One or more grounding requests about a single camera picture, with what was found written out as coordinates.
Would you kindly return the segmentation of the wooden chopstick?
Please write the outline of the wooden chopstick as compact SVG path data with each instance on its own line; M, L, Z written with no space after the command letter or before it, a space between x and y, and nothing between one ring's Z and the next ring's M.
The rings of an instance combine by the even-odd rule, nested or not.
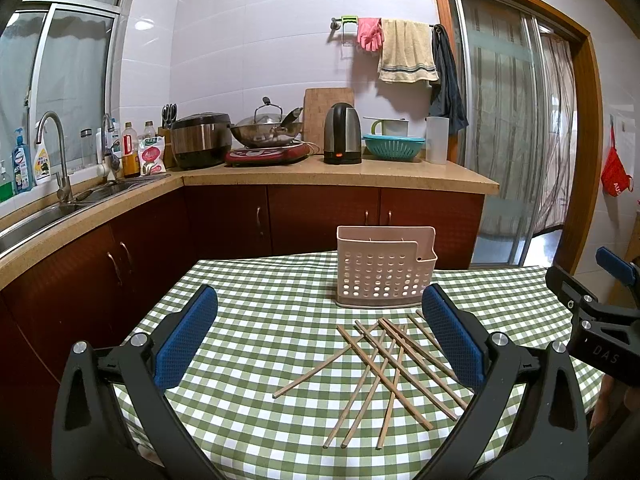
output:
M411 313L409 313L408 314L408 318L411 321L411 323L414 326L416 326L416 328L418 330L420 330L420 333L431 343L431 345L433 347L435 347L437 349L437 351L443 356L444 355L444 350L442 350L442 347L440 346L440 344L437 342L435 337L427 330L427 328L418 321L416 316L411 314ZM436 366L438 366L446 375L448 375L449 377L451 377L454 380L458 379L456 374L454 374L454 372L450 368L450 366L442 364L439 360L436 360L436 361L439 362L439 364L436 365Z
M409 356L411 356L419 365L422 367L422 370L430 376L437 385L439 385L442 390L445 390L456 402L460 408L464 410L468 407L468 404L457 395L457 393L452 390L446 382L443 382L440 377L435 374L428 366L434 366L438 370L442 372L442 374L446 375L450 379L457 380L457 376L454 374L450 368L446 367L446 365L436 359L431 353L428 353L426 350L423 350L420 344L413 341L406 333L404 333L397 325L390 322L388 318L381 318L380 323L383 328L386 330L390 330L390 334L392 336L398 336L399 342L404 345L406 352Z
M354 352L354 349L352 348L351 344L348 344L342 350L335 352L333 356L329 356L327 359L322 361L320 364L316 365L311 370L308 370L308 372L304 373L302 376L297 377L296 379L294 379L292 382L290 382L286 386L276 390L272 394L273 399L280 398L280 396L284 396L285 394L289 393L291 390L293 390L294 388L298 387L303 382L306 382L311 377L314 377L314 375L319 374L322 370L324 370L325 368L327 368L328 366L333 364L338 359L341 359L341 357L344 356L345 354L347 354L348 352Z
M380 342L378 342L371 335L371 331L368 328L365 328L364 325L360 321L356 321L355 322L355 328L356 328L356 330L358 330L360 335L363 336L363 338L372 347L374 347L376 350L378 350L378 354L380 354L384 358L385 365L392 366L395 370L397 368L401 372L401 376L403 378L405 378L405 380L410 385L412 385L413 388L415 388L416 390L420 391L420 393L422 393L427 398L427 400L429 400L431 402L431 404L435 405L436 408L439 409L439 411L444 413L449 419L453 420L454 422L456 422L458 420L458 416L454 412L454 410L452 410L451 408L448 408L448 406L444 402L439 400L439 398L437 396L435 396L434 393L432 393L431 390L429 388L427 388L427 386L424 385L423 382L421 382L418 378L416 378L416 376L414 376L413 374L411 374L409 372L408 368L405 367L404 364L402 364L402 363L400 364L397 361L397 358L394 357L393 353L390 350L387 350L385 348L384 344L381 344ZM392 336L390 334L390 330L386 330L385 328L382 328L382 336L386 336L386 335L390 335L390 338L392 338L392 343L396 344L396 346L398 346L399 348L400 347L404 348L405 354L408 354L406 352L406 349L405 349L404 345L399 342L399 337L398 336ZM420 367L420 365L414 359L412 359L412 365L416 365L417 367L419 367L422 370L422 367ZM427 377L430 378L432 382L434 382L434 380L430 376L427 375Z
M359 426L361 425L363 419L367 415L367 412L368 412L368 409L370 408L371 403L374 401L374 398L378 395L378 387L380 385L382 385L382 382L377 377L375 377L374 382L372 382L372 385L369 391L367 392L366 397L364 398L364 400L360 405L360 409L357 412L355 419L352 421L352 424L350 425L346 436L343 438L341 442L341 448L347 448L352 438L355 437L355 434Z
M393 385L393 383L385 376L384 372L375 364L375 362L364 352L360 345L356 343L355 339L344 330L341 325L336 326L337 331L341 334L352 351L360 357L363 364L369 367L370 372L382 382L382 384L390 390L396 396L396 399L404 406L404 408L410 413L410 415L425 429L432 430L434 426L422 416L422 414L416 409L416 407Z
M332 443L332 441L337 436L337 433L342 428L342 426L344 424L344 421L347 418L347 415L349 414L350 409L352 408L352 404L354 404L355 400L357 399L358 394L360 393L360 390L361 390L362 386L364 385L364 383L367 380L367 377L368 377L368 375L370 373L370 369L371 369L370 365L366 365L366 367L364 368L364 371L362 372L362 375L361 375L360 379L356 383L355 389L352 390L352 394L350 395L347 403L345 404L344 408L342 409L340 416L338 416L337 422L335 423L333 429L330 431L330 433L326 437L326 440L324 440L324 442L322 444L322 448L328 448L330 446L330 444Z
M398 356L397 356L397 361L401 364L402 363L402 359L404 358L404 354L405 354L405 350L404 348L400 347L399 352L398 352ZM399 379L401 376L401 372L396 368L396 372L394 375L394 379L393 379L393 385L394 387L397 389L397 386L399 384ZM376 449L378 451L381 451L382 448L384 448L384 442L388 433L388 428L390 428L390 420L392 419L392 415L393 415L393 411L394 411L394 404L395 404L395 400L396 400L396 393L394 393L393 391L390 393L390 398L388 399L387 402L387 406L386 406L386 411L385 411L385 415L384 415L384 419L383 419L383 425L382 428L380 430L380 433L378 434L378 440L376 441Z

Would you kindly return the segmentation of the pink perforated utensil holder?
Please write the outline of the pink perforated utensil holder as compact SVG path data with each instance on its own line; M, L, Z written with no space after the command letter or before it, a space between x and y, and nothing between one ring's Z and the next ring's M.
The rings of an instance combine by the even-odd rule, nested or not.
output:
M390 309L420 304L437 255L431 226L339 226L336 303Z

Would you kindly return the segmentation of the white plastic cup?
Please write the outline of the white plastic cup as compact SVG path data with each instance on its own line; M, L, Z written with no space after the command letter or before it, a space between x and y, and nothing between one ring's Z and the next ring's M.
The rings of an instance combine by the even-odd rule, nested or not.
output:
M425 118L426 160L443 165L447 161L449 119L428 116Z

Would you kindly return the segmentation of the sliding glass door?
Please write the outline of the sliding glass door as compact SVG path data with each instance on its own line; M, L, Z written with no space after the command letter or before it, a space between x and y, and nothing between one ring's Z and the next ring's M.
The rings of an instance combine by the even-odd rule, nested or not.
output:
M472 263L550 266L570 206L577 98L570 43L509 0L449 0L469 125L460 164L494 180Z

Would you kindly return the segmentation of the stainless steel sink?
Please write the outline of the stainless steel sink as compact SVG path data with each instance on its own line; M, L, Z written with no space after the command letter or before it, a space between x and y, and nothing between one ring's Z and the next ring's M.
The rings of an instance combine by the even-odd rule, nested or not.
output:
M163 180L167 174L156 174L151 177L136 177L125 179L123 181L108 181L104 184L89 188L87 191L80 192L78 196L74 196L69 202L56 203L41 209L34 214L26 217L13 226L8 226L1 231L0 249L1 255L4 257L10 252L14 252L17 248L32 240L37 235L57 226L67 218L74 214L79 214L93 206L102 204L115 196L128 193L129 191L142 188L142 186L156 181Z

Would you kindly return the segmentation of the dark hanging cloth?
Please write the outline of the dark hanging cloth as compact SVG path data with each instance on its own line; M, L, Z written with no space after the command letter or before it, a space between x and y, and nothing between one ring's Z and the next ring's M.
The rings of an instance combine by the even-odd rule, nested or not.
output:
M432 29L432 53L438 81L432 84L430 115L447 118L450 136L469 125L458 84L457 65L446 28L436 24Z

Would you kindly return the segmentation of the white green measuring jug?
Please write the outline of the white green measuring jug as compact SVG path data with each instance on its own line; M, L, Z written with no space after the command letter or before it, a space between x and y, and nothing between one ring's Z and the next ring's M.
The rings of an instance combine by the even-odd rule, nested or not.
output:
M409 123L404 119L380 118L372 122L370 133L380 134L381 136L399 136L405 138L408 136Z

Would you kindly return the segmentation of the orange oil bottle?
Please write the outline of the orange oil bottle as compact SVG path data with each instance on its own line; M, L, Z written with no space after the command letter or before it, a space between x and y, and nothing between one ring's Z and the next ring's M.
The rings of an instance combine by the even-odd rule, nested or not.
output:
M140 174L138 135L131 122L125 122L125 130L122 133L122 174L125 178L137 177Z

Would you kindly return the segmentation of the beige hanging towel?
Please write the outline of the beige hanging towel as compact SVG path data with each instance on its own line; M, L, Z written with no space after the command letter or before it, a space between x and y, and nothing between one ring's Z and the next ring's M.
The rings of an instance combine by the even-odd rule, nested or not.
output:
M378 59L378 78L386 84L439 82L432 52L430 25L403 21L382 21L382 54Z

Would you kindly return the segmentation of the blue detergent bottle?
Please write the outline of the blue detergent bottle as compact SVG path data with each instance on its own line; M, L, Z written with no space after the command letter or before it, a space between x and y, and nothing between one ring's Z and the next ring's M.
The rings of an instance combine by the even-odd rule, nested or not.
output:
M29 166L29 150L24 142L24 129L17 128L14 133L16 134L16 147L12 152L14 184L15 192L21 194L32 189L34 177Z

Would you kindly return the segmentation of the pink white seasoning bag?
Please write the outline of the pink white seasoning bag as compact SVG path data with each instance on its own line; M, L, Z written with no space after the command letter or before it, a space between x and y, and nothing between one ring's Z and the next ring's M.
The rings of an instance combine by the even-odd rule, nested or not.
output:
M138 159L142 176L163 174L166 171L164 151L163 136L147 136L139 141Z

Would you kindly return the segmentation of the black rice cooker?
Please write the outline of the black rice cooker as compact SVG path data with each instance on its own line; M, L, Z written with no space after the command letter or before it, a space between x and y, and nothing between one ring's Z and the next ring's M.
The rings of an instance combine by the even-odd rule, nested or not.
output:
M202 113L176 120L170 128L170 142L181 170L202 169L222 164L231 150L232 133L228 114Z

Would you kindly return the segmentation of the red induction cooker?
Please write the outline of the red induction cooker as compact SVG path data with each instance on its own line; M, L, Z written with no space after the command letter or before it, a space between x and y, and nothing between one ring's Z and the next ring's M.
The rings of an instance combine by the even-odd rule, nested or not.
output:
M243 148L230 151L224 161L228 166L289 165L306 158L311 152L307 143L296 142L270 148Z

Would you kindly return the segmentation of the pink rubber glove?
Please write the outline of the pink rubber glove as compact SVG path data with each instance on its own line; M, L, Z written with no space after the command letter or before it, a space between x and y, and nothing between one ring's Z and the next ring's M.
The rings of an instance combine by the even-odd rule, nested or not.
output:
M380 18L358 18L357 44L367 52L378 52L383 45L382 20Z

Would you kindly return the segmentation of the knife block with scissors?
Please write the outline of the knife block with scissors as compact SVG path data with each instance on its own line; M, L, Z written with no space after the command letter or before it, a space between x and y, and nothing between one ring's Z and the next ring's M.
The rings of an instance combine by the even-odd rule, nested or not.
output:
M171 144L171 128L177 118L177 104L167 103L162 108L162 124L157 130L157 134L165 139L163 162L167 169L176 166L174 151Z

